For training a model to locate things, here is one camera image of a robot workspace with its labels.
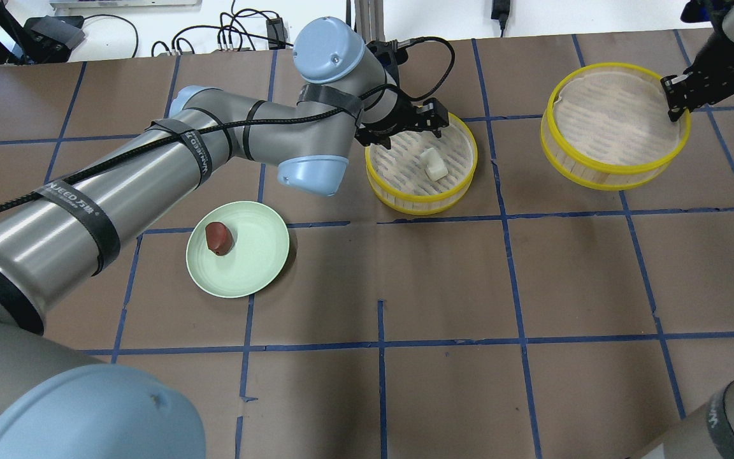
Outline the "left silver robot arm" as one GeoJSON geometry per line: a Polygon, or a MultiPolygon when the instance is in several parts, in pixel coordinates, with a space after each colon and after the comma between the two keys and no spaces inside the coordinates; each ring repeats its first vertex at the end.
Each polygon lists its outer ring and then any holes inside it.
{"type": "Polygon", "coordinates": [[[338,192],[350,146],[449,125],[432,95],[409,96],[342,20],[297,35],[304,81],[292,106],[186,86],[167,116],[88,168],[0,203],[0,458],[204,458],[194,404],[137,368],[45,337],[47,314],[110,267],[131,240],[232,159],[276,166],[285,186],[338,192]]]}

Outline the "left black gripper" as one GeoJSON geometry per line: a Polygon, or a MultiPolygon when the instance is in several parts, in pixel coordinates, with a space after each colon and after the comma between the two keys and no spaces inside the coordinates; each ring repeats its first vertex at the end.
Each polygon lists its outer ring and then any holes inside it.
{"type": "Polygon", "coordinates": [[[376,122],[365,123],[356,129],[355,140],[364,147],[379,145],[391,149],[391,137],[399,133],[432,133],[437,139],[443,128],[450,125],[449,111],[440,101],[431,97],[422,105],[397,99],[395,106],[376,122]]]}

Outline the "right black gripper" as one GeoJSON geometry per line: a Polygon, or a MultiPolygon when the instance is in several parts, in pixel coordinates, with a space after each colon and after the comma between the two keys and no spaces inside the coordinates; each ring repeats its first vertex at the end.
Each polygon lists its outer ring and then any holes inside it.
{"type": "Polygon", "coordinates": [[[670,122],[734,95],[734,45],[705,45],[681,75],[660,79],[670,122]]]}

